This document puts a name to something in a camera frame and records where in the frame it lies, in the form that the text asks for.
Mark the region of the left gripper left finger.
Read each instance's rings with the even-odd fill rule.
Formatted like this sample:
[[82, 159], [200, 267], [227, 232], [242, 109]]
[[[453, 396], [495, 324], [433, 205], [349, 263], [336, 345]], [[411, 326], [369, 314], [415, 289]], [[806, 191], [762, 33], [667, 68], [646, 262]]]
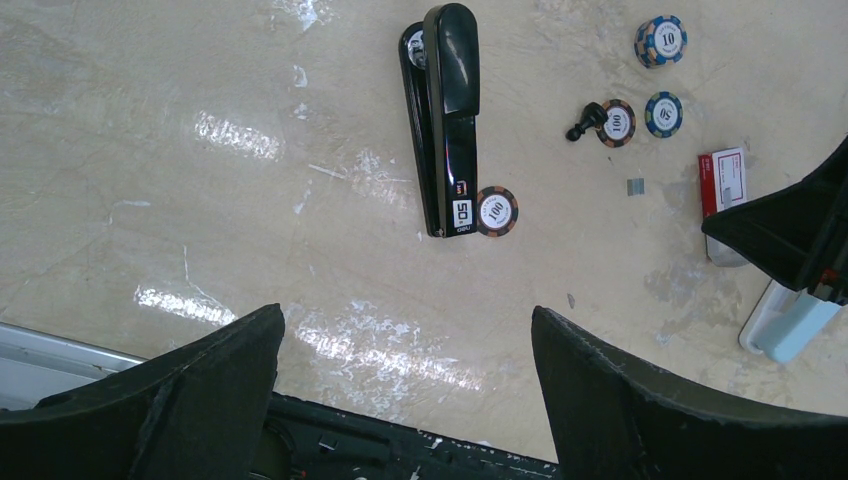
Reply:
[[245, 479], [277, 375], [277, 304], [1, 416], [5, 479]]

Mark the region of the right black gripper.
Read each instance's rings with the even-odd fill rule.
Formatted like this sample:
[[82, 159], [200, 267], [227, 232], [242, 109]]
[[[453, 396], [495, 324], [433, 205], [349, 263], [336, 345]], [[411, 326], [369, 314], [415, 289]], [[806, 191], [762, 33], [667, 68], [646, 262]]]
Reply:
[[701, 231], [783, 287], [847, 304], [847, 142], [799, 182], [707, 217]]

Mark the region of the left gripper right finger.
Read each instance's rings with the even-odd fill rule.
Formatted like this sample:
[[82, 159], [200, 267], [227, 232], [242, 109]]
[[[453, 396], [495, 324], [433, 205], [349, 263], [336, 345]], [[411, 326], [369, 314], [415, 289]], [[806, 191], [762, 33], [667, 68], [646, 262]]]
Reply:
[[843, 479], [844, 417], [681, 377], [542, 306], [534, 361], [566, 479]]

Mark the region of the light blue stapler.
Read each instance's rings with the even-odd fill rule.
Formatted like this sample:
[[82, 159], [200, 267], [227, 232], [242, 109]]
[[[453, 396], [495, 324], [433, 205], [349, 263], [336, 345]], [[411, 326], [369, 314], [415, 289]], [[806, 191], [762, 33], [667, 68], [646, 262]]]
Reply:
[[842, 309], [806, 291], [793, 291], [771, 280], [743, 326], [738, 342], [755, 355], [787, 364]]

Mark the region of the red white staple box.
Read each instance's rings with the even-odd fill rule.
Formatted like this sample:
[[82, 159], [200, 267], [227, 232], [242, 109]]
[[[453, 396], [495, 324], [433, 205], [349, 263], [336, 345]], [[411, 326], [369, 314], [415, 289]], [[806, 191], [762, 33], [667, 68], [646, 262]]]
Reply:
[[[741, 147], [698, 157], [702, 215], [706, 219], [748, 201], [745, 155]], [[709, 235], [707, 258], [717, 267], [736, 268], [748, 263], [739, 253]]]

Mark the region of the black stapler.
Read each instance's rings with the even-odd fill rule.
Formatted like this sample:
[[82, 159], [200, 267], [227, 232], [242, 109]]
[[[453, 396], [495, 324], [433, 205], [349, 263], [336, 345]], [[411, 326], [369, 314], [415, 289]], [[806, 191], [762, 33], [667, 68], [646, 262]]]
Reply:
[[463, 4], [431, 8], [398, 44], [426, 231], [477, 231], [478, 24]]

